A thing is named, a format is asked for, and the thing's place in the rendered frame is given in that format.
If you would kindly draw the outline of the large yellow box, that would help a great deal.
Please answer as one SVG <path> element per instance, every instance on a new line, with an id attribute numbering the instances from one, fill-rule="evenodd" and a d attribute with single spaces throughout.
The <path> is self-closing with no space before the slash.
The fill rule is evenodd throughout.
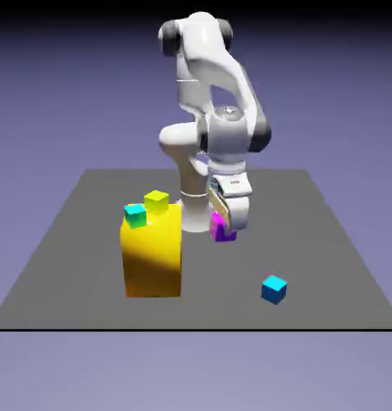
<path id="1" fill-rule="evenodd" d="M 120 226 L 120 248 L 128 297 L 171 298 L 182 291 L 182 208 L 170 204 L 148 214 L 146 224 Z"/>

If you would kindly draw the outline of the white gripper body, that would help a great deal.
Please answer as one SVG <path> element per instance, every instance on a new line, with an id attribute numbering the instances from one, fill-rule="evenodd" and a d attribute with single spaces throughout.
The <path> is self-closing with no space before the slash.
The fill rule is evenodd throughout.
<path id="1" fill-rule="evenodd" d="M 225 231 L 229 234 L 247 227 L 250 201 L 247 194 L 226 188 L 219 183 L 210 182 L 207 193 L 212 210 L 223 219 Z"/>

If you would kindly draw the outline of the small yellow-green cube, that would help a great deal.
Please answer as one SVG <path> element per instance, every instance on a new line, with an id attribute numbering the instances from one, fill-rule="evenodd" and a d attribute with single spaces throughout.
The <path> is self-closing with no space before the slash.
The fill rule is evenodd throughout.
<path id="1" fill-rule="evenodd" d="M 169 209 L 169 194 L 153 190 L 144 196 L 144 207 L 150 214 L 163 214 Z"/>

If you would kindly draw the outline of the small teal cube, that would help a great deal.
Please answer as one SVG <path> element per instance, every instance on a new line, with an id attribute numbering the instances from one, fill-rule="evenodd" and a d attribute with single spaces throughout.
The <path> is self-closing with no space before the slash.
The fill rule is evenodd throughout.
<path id="1" fill-rule="evenodd" d="M 125 221 L 132 229 L 147 225 L 147 213 L 142 204 L 125 205 Z"/>

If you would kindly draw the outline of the small magenta cube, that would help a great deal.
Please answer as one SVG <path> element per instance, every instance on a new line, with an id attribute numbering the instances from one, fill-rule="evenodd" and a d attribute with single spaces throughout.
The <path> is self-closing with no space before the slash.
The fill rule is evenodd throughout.
<path id="1" fill-rule="evenodd" d="M 226 222 L 217 212 L 213 212 L 210 216 L 209 231 L 210 236 L 216 242 L 232 242 L 237 237 L 237 233 L 235 231 L 227 232 Z"/>

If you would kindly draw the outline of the small blue cube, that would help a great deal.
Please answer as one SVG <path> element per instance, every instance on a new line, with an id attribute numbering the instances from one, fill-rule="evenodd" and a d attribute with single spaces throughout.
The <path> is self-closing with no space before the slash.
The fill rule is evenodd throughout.
<path id="1" fill-rule="evenodd" d="M 275 305 L 279 304 L 287 294 L 288 283 L 275 276 L 269 275 L 261 284 L 261 297 Z"/>

